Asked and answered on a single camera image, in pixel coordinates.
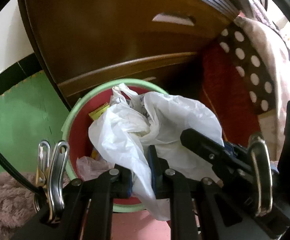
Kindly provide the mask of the white opaque plastic bag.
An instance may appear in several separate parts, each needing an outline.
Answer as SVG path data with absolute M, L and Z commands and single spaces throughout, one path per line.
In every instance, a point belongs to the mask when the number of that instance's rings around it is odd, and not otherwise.
M 224 145 L 221 125 L 216 115 L 203 103 L 158 92 L 135 93 L 131 99 L 127 99 L 122 94 L 130 89 L 123 83 L 113 87 L 112 91 L 107 111 L 112 109 L 120 128 L 129 134 L 136 146 L 143 147 L 147 162 L 148 147 L 154 145 L 158 157 L 165 159 L 170 168 L 185 177 L 193 180 L 207 176 L 217 178 L 211 165 L 182 146 L 180 141 L 181 133 L 192 128 L 219 145 Z M 126 156 L 126 153 L 121 154 L 121 163 L 118 165 L 124 167 Z M 134 196 L 157 220 L 169 220 L 167 199 L 156 199 L 151 187 L 150 168 L 147 172 L 141 172 L 140 167 L 127 169 L 133 175 Z

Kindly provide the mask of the white green product box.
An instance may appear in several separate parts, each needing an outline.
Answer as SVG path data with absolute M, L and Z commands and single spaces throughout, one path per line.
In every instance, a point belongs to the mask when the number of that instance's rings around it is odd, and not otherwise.
M 89 117 L 91 120 L 95 121 L 97 120 L 108 108 L 110 105 L 108 103 L 103 104 L 102 106 L 98 107 L 94 111 L 89 113 Z

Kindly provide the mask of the clear plastic bag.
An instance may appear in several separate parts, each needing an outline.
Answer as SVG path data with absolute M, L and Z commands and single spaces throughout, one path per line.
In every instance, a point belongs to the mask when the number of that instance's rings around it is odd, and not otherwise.
M 95 160 L 91 157 L 81 157 L 76 161 L 77 172 L 84 181 L 98 178 L 102 173 L 114 168 L 113 163 L 109 163 L 102 157 Z

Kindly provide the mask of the red bin with green rim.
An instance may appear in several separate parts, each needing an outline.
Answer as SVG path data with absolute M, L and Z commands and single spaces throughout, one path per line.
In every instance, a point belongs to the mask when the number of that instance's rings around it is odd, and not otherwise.
M 117 79 L 104 83 L 79 99 L 70 111 L 62 127 L 63 140 L 70 146 L 66 172 L 71 180 L 80 178 L 77 160 L 91 154 L 92 149 L 105 154 L 105 160 L 120 164 L 120 156 L 126 153 L 126 168 L 140 167 L 141 172 L 149 171 L 142 146 L 136 146 L 129 134 L 123 131 L 112 109 L 105 111 L 99 121 L 93 121 L 89 114 L 110 102 L 113 87 L 121 83 L 129 87 L 122 96 L 131 99 L 133 94 L 158 92 L 166 94 L 159 86 L 140 79 Z

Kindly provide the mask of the red bed skirt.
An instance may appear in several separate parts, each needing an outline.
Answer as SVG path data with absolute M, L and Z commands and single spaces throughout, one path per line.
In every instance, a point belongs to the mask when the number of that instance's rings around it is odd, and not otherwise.
M 246 147 L 260 126 L 242 77 L 218 44 L 202 54 L 202 66 L 200 101 L 217 116 L 223 139 Z

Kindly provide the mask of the green foam floor mat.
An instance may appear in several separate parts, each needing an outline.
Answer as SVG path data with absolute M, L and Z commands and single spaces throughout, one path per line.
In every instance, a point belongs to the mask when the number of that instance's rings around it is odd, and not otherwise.
M 54 145 L 69 114 L 43 71 L 0 96 L 0 152 L 19 171 L 35 172 L 38 144 Z

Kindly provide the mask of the brown polka dot bedsheet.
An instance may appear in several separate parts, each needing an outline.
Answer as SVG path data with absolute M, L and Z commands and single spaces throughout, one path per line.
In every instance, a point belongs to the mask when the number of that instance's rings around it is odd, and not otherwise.
M 231 23 L 217 37 L 242 79 L 256 114 L 276 108 L 274 82 L 244 30 Z

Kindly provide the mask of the dark wooden nightstand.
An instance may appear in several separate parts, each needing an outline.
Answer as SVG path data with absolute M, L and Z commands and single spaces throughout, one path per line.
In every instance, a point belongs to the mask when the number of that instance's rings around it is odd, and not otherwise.
M 70 106 L 117 79 L 195 96 L 202 51 L 238 16 L 230 0 L 18 0 L 42 68 Z

